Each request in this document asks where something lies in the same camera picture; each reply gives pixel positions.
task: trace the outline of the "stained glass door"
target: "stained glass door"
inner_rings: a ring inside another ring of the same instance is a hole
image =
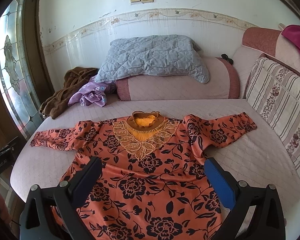
[[[22,135],[29,139],[42,123],[22,41],[23,0],[13,0],[0,17],[0,92]]]

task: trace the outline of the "silver bolt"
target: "silver bolt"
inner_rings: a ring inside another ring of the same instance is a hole
[[[275,190],[276,189],[275,184],[269,184],[269,188]]]
[[[38,189],[38,185],[37,185],[37,184],[34,184],[34,185],[31,186],[30,189],[31,189],[32,191],[35,191],[35,190]]]
[[[60,187],[66,187],[68,185],[68,181],[63,180],[62,182],[60,182]]]
[[[246,187],[248,184],[244,180],[239,181],[239,186],[240,187]]]

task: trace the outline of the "floral wallpaper border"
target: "floral wallpaper border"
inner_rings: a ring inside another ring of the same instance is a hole
[[[227,25],[240,30],[246,30],[250,27],[257,27],[256,25],[239,20],[237,18],[196,9],[176,9],[176,8],[161,8],[161,9],[150,9],[134,11],[129,13],[123,13],[116,16],[104,18],[96,22],[90,23],[81,27],[65,36],[59,40],[53,42],[48,46],[43,47],[45,54],[54,52],[55,50],[70,44],[77,39],[80,39],[86,35],[99,32],[104,29],[113,28],[120,25],[126,25],[129,23],[144,22],[144,21],[162,21],[162,20],[195,20],[202,22],[211,22],[222,25]]]

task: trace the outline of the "purple floral cloth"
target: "purple floral cloth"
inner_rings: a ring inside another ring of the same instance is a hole
[[[79,89],[69,100],[68,106],[80,102],[81,106],[89,106],[92,103],[103,107],[107,103],[106,93],[111,94],[115,91],[115,82],[107,81],[103,83],[95,82],[95,76]]]

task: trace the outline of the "brown cloth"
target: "brown cloth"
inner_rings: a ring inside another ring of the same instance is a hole
[[[56,119],[68,107],[70,98],[89,82],[90,77],[98,73],[97,68],[76,67],[67,71],[63,89],[55,92],[41,106],[40,113]]]

